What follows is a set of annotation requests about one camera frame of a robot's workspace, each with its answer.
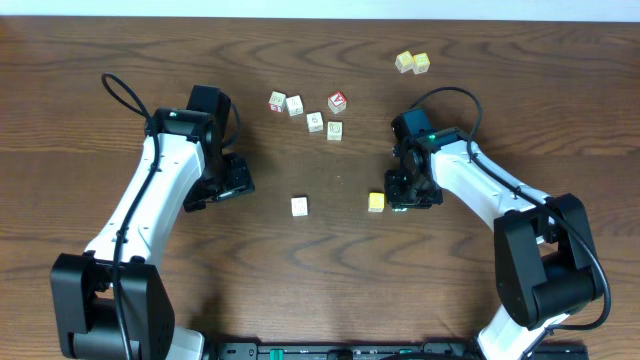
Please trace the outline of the yellow K block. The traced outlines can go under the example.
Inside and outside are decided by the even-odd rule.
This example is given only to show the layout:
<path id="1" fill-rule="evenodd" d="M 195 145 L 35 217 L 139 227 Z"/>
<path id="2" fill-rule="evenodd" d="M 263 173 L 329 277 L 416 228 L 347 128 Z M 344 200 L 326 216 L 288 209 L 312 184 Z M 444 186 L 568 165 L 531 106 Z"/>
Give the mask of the yellow K block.
<path id="1" fill-rule="evenodd" d="M 368 197 L 368 211 L 382 212 L 385 208 L 385 194 L 379 192 L 371 192 Z"/>

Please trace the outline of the green Z cat block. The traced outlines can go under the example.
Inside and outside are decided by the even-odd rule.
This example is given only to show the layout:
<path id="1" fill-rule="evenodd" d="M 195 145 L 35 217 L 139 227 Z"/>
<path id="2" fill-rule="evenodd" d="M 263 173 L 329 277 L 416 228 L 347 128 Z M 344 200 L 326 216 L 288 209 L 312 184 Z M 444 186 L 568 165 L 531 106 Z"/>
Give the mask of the green Z cat block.
<path id="1" fill-rule="evenodd" d="M 291 212 L 294 217 L 307 216 L 309 214 L 307 197 L 301 196 L 292 198 Z"/>

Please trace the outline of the yellow M airplane block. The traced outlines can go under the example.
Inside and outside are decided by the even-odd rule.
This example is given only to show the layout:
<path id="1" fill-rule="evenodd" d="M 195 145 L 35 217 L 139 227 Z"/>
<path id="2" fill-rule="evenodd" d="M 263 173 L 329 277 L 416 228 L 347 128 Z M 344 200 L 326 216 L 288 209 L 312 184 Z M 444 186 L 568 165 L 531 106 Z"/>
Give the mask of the yellow M airplane block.
<path id="1" fill-rule="evenodd" d="M 413 56 L 412 70 L 415 74 L 426 73 L 430 65 L 431 61 L 427 53 L 419 53 Z"/>

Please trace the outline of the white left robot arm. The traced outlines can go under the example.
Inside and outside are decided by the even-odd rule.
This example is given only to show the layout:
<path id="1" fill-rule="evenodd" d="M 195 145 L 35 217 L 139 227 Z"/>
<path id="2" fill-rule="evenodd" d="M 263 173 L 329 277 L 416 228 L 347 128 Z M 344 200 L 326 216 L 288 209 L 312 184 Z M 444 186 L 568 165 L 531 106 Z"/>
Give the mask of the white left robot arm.
<path id="1" fill-rule="evenodd" d="M 254 191 L 227 152 L 237 112 L 196 85 L 184 109 L 147 115 L 140 163 L 109 221 L 80 255 L 61 254 L 51 289 L 62 354 L 71 359 L 201 359 L 205 337 L 176 324 L 159 269 L 179 212 Z"/>

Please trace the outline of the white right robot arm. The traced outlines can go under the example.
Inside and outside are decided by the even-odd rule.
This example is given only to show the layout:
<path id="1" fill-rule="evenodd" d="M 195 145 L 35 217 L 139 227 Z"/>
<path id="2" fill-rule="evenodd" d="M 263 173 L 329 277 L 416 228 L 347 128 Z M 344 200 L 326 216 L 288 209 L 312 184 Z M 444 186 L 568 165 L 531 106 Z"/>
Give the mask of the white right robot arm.
<path id="1" fill-rule="evenodd" d="M 610 295 L 578 198 L 552 197 L 520 182 L 462 130 L 433 128 L 419 108 L 396 117 L 391 128 L 400 161 L 385 174 L 392 209 L 428 209 L 450 192 L 493 232 L 501 305 L 476 338 L 479 357 L 530 357 L 570 315 Z"/>

